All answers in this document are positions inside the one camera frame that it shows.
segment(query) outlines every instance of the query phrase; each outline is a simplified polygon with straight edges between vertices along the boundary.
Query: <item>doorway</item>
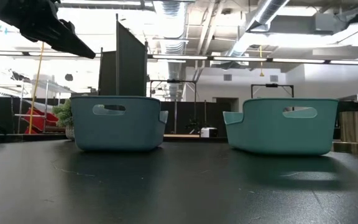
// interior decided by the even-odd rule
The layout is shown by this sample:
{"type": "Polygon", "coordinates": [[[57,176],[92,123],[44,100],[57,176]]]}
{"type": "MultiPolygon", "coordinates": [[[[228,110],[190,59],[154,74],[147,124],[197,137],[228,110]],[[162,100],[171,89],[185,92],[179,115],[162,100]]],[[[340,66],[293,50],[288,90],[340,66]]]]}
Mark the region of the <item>doorway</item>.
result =
{"type": "Polygon", "coordinates": [[[231,107],[231,112],[239,112],[239,99],[238,98],[221,98],[214,97],[214,103],[229,103],[231,107]]]}

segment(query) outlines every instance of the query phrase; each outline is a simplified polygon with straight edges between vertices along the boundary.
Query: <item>green plant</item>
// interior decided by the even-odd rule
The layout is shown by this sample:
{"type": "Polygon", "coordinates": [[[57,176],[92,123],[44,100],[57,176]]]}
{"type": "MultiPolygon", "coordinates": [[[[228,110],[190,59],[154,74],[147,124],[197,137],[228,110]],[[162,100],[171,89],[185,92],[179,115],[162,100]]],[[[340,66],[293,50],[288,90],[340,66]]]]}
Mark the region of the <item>green plant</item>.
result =
{"type": "Polygon", "coordinates": [[[57,126],[73,126],[73,114],[71,113],[71,101],[67,99],[64,104],[54,106],[52,108],[52,113],[59,118],[57,126]]]}

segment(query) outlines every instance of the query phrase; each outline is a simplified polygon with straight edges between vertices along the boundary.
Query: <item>black robotic arm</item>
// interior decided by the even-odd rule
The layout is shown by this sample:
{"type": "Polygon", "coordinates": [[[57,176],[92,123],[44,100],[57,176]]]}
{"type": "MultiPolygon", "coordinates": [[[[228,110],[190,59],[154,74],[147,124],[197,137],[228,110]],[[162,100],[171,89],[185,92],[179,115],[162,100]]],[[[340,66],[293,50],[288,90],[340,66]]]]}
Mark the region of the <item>black robotic arm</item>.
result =
{"type": "Polygon", "coordinates": [[[52,49],[82,57],[95,53],[75,34],[71,22],[58,19],[60,0],[0,0],[0,20],[17,27],[30,41],[43,41],[52,49]]]}

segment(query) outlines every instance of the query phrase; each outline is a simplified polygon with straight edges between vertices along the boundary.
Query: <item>teal plastic bin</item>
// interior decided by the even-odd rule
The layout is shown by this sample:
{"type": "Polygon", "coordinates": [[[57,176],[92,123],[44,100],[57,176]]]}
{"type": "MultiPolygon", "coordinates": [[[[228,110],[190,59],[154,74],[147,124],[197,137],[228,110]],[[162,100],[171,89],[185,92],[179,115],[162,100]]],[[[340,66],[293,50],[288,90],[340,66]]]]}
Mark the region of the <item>teal plastic bin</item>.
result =
{"type": "Polygon", "coordinates": [[[76,145],[84,151],[149,151],[163,141],[168,111],[134,96],[71,98],[76,145]]]}
{"type": "Polygon", "coordinates": [[[244,113],[223,112],[229,144],[262,154],[326,154],[333,143],[337,104],[332,99],[247,100],[244,113]]]}

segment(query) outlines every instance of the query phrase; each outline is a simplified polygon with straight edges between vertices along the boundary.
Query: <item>ductwork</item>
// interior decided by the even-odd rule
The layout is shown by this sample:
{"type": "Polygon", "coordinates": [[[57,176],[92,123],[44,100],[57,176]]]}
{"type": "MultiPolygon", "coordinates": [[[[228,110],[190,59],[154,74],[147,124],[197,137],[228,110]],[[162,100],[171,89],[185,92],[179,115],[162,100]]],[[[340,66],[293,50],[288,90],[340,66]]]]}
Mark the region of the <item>ductwork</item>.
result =
{"type": "MultiPolygon", "coordinates": [[[[181,39],[185,35],[185,22],[186,22],[186,2],[178,1],[154,1],[154,8],[160,21],[163,22],[161,31],[166,39],[181,39]]],[[[185,43],[177,40],[169,41],[164,40],[160,42],[161,54],[175,54],[180,55],[184,53],[185,43]]],[[[182,72],[182,64],[175,62],[166,62],[168,75],[167,79],[184,79],[182,72]]],[[[181,91],[183,91],[183,84],[167,84],[168,100],[181,100],[181,91]]]]}
{"type": "Polygon", "coordinates": [[[270,22],[277,15],[277,12],[284,7],[290,0],[261,0],[258,4],[258,8],[251,12],[252,16],[247,19],[246,32],[239,40],[233,45],[233,47],[227,52],[227,56],[240,57],[244,54],[247,48],[252,44],[252,38],[255,34],[250,34],[249,31],[259,26],[270,24],[270,22]]]}

